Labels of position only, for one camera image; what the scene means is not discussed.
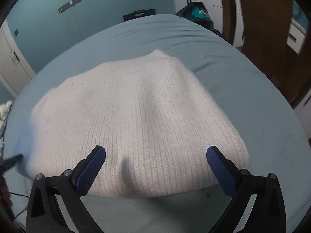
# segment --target gray fabric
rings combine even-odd
[[[105,62],[49,90],[18,142],[31,151],[23,173],[60,175],[97,145],[106,160],[88,192],[95,196],[159,197],[214,186],[206,163],[212,145],[239,169],[249,162],[212,96],[180,60],[159,50]]]
[[[51,61],[13,106],[4,137],[5,156],[22,152],[27,163],[30,152],[16,151],[16,143],[33,106],[49,89],[103,62],[130,59],[155,49],[178,57],[206,87],[244,140],[250,172],[277,174],[287,232],[292,232],[311,203],[311,150],[296,115],[272,83],[237,49],[174,15],[154,15],[113,26]],[[143,200],[91,196],[82,200],[106,232],[208,231],[229,202],[219,186]]]

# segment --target teal wall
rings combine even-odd
[[[57,9],[69,1],[18,0],[7,17],[15,42],[36,73],[82,39],[123,22],[125,14],[151,8],[157,14],[174,13],[173,0],[82,0],[62,13],[62,24]]]
[[[301,8],[295,0],[293,0],[293,19],[297,23],[299,23],[305,30],[308,30],[309,20],[302,12]]]
[[[6,103],[8,100],[14,100],[14,97],[0,82],[0,104]]]

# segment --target mattress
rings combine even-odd
[[[16,99],[4,136],[4,156],[23,153],[25,160],[18,171],[26,174],[31,150],[17,150],[16,145],[33,107],[51,88],[104,62],[147,55],[155,49],[180,59],[212,95],[248,148],[251,174],[277,174],[287,232],[292,232],[311,205],[311,149],[296,115],[274,85],[237,49],[175,15],[118,24],[46,65]],[[245,224],[254,199],[252,196],[236,230]],[[216,185],[165,197],[86,196],[82,201],[104,232],[200,232],[215,224],[230,199]]]

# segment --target knit fabric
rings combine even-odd
[[[89,194],[154,197],[216,184],[206,149],[241,169],[247,149],[213,98],[175,57],[155,50],[107,62],[51,89],[17,146],[31,146],[35,177],[73,169],[96,146],[106,161]]]

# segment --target black cable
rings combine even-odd
[[[29,196],[27,195],[24,195],[24,194],[16,194],[16,193],[12,193],[12,192],[9,192],[10,194],[13,194],[13,195],[18,195],[18,196],[23,196],[23,197],[26,197],[29,199]]]
[[[21,215],[23,212],[25,212],[27,210],[28,206],[26,208],[24,208],[21,212],[19,212],[15,217],[14,220],[16,219],[16,217],[18,217],[19,215]]]
[[[13,194],[13,195],[18,195],[18,196],[23,196],[23,197],[26,197],[29,199],[29,196],[27,195],[24,195],[24,194],[16,194],[16,193],[12,193],[12,192],[9,192],[10,194]],[[24,211],[26,211],[28,208],[28,206],[26,206],[26,208],[24,208],[21,212],[19,212],[15,217],[14,217],[14,220],[16,219],[16,217],[18,217],[19,215],[21,215]]]

